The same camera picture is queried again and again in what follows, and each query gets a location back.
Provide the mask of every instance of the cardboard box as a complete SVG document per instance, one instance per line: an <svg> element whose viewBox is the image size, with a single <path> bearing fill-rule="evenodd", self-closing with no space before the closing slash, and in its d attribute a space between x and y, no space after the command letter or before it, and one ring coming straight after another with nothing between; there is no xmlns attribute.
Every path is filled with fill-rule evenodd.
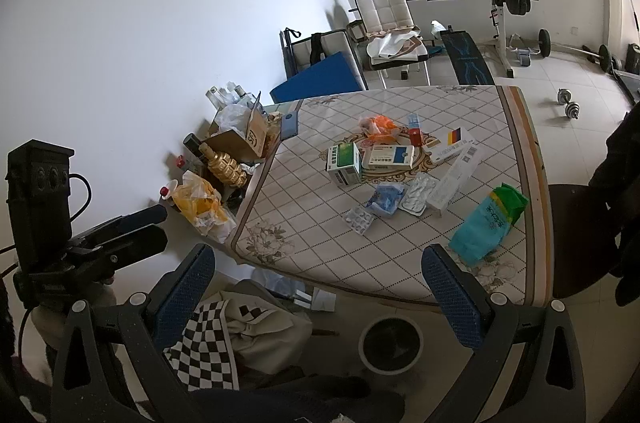
<svg viewBox="0 0 640 423"><path fill-rule="evenodd" d="M460 154L473 141L474 137L464 127L460 127L450 130L442 137L423 145L422 150L426 154L431 153L431 163L439 165L443 161Z"/></svg>
<svg viewBox="0 0 640 423"><path fill-rule="evenodd" d="M268 124L258 112L260 95L255 100L254 108L249 116L246 126L246 137L243 138L235 130L218 132L218 124L215 120L209 128L210 137L204 143L213 150L226 152L229 156L241 163L252 163L262 157L264 141L267 137Z"/></svg>
<svg viewBox="0 0 640 423"><path fill-rule="evenodd" d="M413 145L374 145L367 155L367 168L372 170L411 170Z"/></svg>
<svg viewBox="0 0 640 423"><path fill-rule="evenodd" d="M478 142L471 142L455 160L454 164L427 196L427 205L442 215L458 189L474 173L482 161L482 148Z"/></svg>
<svg viewBox="0 0 640 423"><path fill-rule="evenodd" d="M361 183L362 165L356 144L339 143L332 146L326 156L326 171L338 186Z"/></svg>

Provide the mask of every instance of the round trash bin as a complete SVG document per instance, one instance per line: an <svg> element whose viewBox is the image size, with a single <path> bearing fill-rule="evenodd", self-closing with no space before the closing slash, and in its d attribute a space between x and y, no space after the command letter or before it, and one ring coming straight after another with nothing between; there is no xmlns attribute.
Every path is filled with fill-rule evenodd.
<svg viewBox="0 0 640 423"><path fill-rule="evenodd" d="M386 315L364 329L358 352L362 363L374 373L393 375L411 369L423 346L418 324L402 315Z"/></svg>

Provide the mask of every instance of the gold bottle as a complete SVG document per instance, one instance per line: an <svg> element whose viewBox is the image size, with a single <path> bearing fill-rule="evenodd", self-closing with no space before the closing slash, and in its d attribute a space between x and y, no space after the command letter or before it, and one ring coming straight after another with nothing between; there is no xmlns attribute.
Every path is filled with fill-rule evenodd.
<svg viewBox="0 0 640 423"><path fill-rule="evenodd" d="M220 181L234 188L240 188L246 183L246 172L226 152L215 151L206 143L198 148L209 160L209 170Z"/></svg>

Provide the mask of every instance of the table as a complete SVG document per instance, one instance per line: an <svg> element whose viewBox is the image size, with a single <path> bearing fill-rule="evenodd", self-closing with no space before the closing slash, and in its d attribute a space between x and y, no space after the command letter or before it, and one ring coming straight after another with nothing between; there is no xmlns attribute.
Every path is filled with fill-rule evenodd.
<svg viewBox="0 0 640 423"><path fill-rule="evenodd" d="M366 295L414 308L437 304L420 272L422 249L447 247L456 228L486 195L505 182L530 199L502 244L474 267L460 268L490 292L517 304L544 305L552 291L551 208L540 147L520 90L510 86L426 86L363 91L279 104L298 110L299 134L280 143L253 176L225 243L237 262L252 263L329 291ZM405 182L417 172L442 177L451 160L434 166L420 149L411 171L364 170L363 183L339 188L325 172L328 148L361 143L361 116L385 114L399 125L415 112L425 140L465 127L484 151L482 163L439 217L398 210L376 219L364 236L342 216L364 203L379 181ZM407 128L402 127L401 138Z"/></svg>

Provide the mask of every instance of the green and white box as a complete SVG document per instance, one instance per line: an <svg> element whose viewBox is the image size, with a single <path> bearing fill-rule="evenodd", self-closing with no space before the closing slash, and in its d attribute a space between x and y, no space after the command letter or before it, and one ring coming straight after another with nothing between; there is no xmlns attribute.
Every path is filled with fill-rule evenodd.
<svg viewBox="0 0 640 423"><path fill-rule="evenodd" d="M326 157L326 171L336 185L354 185L362 182L360 151L355 143L332 146Z"/></svg>

